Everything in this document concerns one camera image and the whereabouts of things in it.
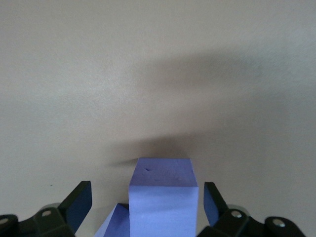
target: white wall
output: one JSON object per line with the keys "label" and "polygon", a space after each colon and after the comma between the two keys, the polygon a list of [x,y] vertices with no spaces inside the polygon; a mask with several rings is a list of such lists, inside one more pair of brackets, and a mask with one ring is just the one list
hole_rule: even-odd
{"label": "white wall", "polygon": [[136,158],[185,157],[314,236],[315,121],[314,0],[0,1],[0,214],[91,180],[91,237]]}

